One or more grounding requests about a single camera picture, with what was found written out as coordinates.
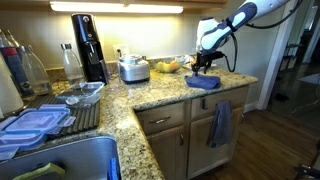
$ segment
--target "blue towel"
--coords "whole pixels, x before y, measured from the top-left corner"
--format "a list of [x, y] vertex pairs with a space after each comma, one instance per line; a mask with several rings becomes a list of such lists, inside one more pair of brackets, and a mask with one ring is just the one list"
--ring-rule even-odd
[[220, 78], [216, 76], [204, 76], [200, 74], [195, 76], [195, 73], [193, 73], [191, 77], [186, 76], [185, 79], [189, 87], [209, 90], [220, 86]]
[[220, 147], [231, 142], [232, 106], [230, 101], [221, 101], [216, 105], [215, 119], [212, 122], [207, 145], [210, 148]]

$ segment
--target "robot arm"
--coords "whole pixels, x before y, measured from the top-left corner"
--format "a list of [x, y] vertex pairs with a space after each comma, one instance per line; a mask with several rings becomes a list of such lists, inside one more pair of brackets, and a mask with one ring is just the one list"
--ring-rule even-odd
[[288, 1], [290, 0], [246, 0], [225, 21], [218, 23], [214, 18], [201, 20], [197, 31], [197, 60], [192, 64], [192, 70], [197, 73], [202, 66], [205, 70], [209, 68], [212, 58], [223, 57], [216, 53], [216, 49], [222, 46], [233, 32], [249, 21], [278, 9]]

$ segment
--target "black appliance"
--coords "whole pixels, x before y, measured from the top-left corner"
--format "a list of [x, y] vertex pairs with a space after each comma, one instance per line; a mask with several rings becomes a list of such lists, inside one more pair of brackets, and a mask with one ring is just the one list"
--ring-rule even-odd
[[101, 44], [93, 15], [73, 14], [73, 30], [84, 73], [89, 82], [102, 81], [108, 84], [108, 70], [103, 58]]

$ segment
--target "power outlet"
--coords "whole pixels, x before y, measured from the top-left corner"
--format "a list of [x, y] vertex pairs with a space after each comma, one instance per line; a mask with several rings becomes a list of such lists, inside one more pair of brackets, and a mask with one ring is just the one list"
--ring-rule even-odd
[[113, 54], [115, 59], [119, 59], [121, 56], [129, 54], [128, 44], [115, 44], [113, 45]]

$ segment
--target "stainless steel sink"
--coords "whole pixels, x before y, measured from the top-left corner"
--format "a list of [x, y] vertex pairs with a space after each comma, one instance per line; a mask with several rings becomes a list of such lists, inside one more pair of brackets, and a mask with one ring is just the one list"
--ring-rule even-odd
[[1, 162], [0, 179], [13, 179], [50, 162], [65, 170], [63, 179], [107, 179], [110, 158], [116, 158], [120, 178], [116, 141], [98, 136]]

